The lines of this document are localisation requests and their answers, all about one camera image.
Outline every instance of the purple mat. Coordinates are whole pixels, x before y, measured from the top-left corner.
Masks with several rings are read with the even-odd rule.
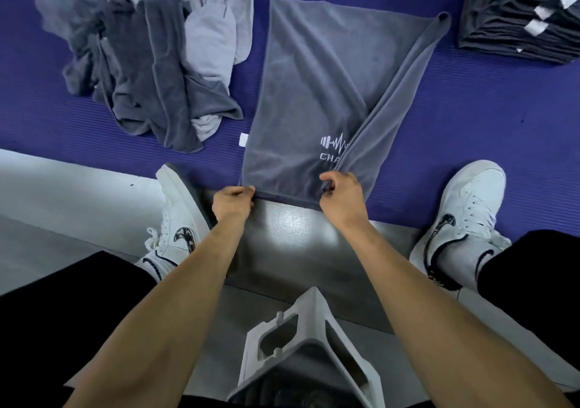
[[[105,108],[69,96],[60,75],[66,43],[41,30],[33,0],[0,1],[0,148],[146,177],[171,161],[209,188],[237,182],[238,139],[250,131],[262,75],[268,0],[256,0],[252,53],[232,79],[246,120],[224,120],[193,155],[130,137]],[[420,16],[450,11],[456,23],[463,0],[327,1]],[[538,228],[580,235],[580,62],[555,67],[458,51],[455,32],[427,67],[367,202],[371,218],[427,226],[448,178],[489,159],[508,177],[500,231],[512,239]]]

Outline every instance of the heartbeat line logo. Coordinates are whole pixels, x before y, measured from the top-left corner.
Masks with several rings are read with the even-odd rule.
[[[323,139],[320,140],[320,145],[326,149],[332,145],[339,155],[342,153],[342,150],[348,146],[346,141],[342,139],[342,133],[334,140],[330,140],[330,137],[323,137]]]

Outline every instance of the hand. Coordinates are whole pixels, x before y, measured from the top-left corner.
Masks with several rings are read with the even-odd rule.
[[[253,186],[226,186],[214,194],[212,210],[220,222],[226,217],[239,217],[246,220],[252,211],[252,197],[256,192]]]
[[[327,171],[320,175],[320,180],[332,183],[320,199],[320,207],[330,223],[343,234],[352,226],[368,224],[363,187],[354,174]]]

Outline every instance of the white sneaker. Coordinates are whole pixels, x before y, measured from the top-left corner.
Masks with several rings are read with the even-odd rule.
[[[483,239],[500,251],[511,245],[494,229],[505,186],[504,170],[494,162],[475,161],[459,170],[447,184],[437,219],[413,248],[410,262],[439,286],[459,290],[462,285],[437,267],[437,256],[447,245],[468,236]]]
[[[149,251],[136,265],[161,281],[209,234],[207,219],[196,190],[170,164],[156,174],[165,195],[161,233],[148,228]]]

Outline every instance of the shoe sole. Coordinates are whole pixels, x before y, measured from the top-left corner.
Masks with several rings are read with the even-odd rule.
[[[429,241],[429,237],[431,236],[431,234],[433,234],[433,231],[435,231],[435,227],[439,223],[439,218],[441,217],[441,212],[443,211],[444,206],[447,202],[447,199],[449,197],[449,192],[451,190],[452,185],[459,178],[461,178],[465,173],[467,173],[469,171],[473,171],[475,169],[481,168],[481,171],[478,171],[478,172],[482,172],[483,170],[488,170],[488,169],[494,168],[494,167],[497,167],[499,170],[504,172],[504,170],[499,165],[497,165],[495,162],[492,162],[492,161],[479,160],[479,161],[472,162],[472,163],[466,165],[461,170],[459,170],[455,174],[455,176],[453,176],[451,178],[451,180],[447,183],[445,190],[443,190],[443,195],[441,196],[441,201],[439,202],[439,211],[437,212],[437,216],[435,217],[435,220],[434,220],[431,228],[429,228],[427,230],[427,232],[421,237],[421,239],[419,239],[419,241],[417,242],[417,244],[415,245],[415,247],[411,251],[411,254],[409,255],[409,261],[411,262],[411,264],[413,264],[418,270],[423,272],[425,275],[427,275],[427,271],[425,270],[425,265],[424,265],[425,247],[427,246],[427,242]]]
[[[196,223],[196,227],[198,223],[200,224],[200,228],[202,223],[205,224],[205,228],[196,229],[200,241],[203,240],[209,234],[211,226],[197,190],[188,180],[180,176],[178,169],[172,164],[163,165],[157,171],[156,177],[162,187],[172,187],[182,195],[182,198],[185,200],[185,205]]]

